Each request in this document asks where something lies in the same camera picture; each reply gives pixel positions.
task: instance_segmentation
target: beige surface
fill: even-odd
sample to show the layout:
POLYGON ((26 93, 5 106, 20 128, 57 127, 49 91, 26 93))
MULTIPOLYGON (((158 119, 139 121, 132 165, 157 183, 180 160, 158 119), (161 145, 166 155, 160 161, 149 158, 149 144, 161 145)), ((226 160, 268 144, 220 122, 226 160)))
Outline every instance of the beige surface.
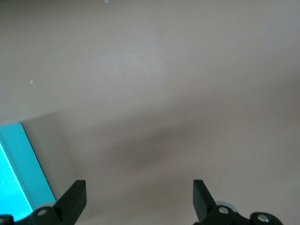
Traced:
POLYGON ((78 224, 191 225, 216 200, 300 220, 300 1, 0 2, 0 123, 78 224))

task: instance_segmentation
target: gray wall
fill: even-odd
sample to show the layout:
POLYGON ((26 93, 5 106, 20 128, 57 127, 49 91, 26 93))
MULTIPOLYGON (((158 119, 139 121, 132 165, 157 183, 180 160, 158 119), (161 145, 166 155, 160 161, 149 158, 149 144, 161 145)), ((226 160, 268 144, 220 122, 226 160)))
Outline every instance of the gray wall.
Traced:
POLYGON ((0 123, 78 224, 196 221, 193 179, 300 220, 300 1, 0 1, 0 123))

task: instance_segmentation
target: blue object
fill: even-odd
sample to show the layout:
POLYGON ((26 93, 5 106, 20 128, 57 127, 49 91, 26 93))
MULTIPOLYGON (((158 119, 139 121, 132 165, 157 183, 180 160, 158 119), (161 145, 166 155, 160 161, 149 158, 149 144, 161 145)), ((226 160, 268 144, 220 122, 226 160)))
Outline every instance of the blue object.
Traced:
POLYGON ((21 123, 0 126, 0 215, 17 221, 54 201, 21 123))

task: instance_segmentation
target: black plastic part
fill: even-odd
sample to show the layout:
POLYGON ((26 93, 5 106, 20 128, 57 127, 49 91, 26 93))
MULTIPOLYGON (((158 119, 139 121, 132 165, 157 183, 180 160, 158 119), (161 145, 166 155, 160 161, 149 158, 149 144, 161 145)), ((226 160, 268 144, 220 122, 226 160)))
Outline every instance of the black plastic part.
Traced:
POLYGON ((207 214, 217 205, 203 180, 194 180, 193 205, 200 222, 202 222, 207 214))
POLYGON ((202 180, 194 180, 193 204, 199 219, 194 225, 283 225, 269 213, 255 212, 246 219, 227 206, 216 205, 202 180), (226 213, 222 213, 222 207, 227 209, 226 213), (268 221, 259 220, 259 215, 266 216, 268 221))
POLYGON ((77 180, 53 207, 42 207, 17 222, 0 215, 0 225, 74 225, 86 206, 86 184, 77 180))

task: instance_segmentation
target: metal screw head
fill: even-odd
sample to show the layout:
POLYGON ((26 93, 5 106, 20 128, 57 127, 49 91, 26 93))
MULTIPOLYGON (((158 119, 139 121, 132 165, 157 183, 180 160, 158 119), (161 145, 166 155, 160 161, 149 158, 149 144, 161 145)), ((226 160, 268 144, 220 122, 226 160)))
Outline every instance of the metal screw head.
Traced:
POLYGON ((260 221, 262 221, 262 222, 268 222, 269 221, 269 218, 267 218, 265 215, 263 215, 263 214, 259 214, 258 216, 257 216, 257 218, 260 220, 260 221))
POLYGON ((225 207, 220 207, 220 208, 219 208, 219 212, 220 212, 220 213, 223 213, 223 214, 228 214, 228 213, 229 213, 228 209, 225 208, 225 207))
POLYGON ((46 214, 47 210, 41 210, 37 213, 38 216, 42 216, 44 214, 46 214))

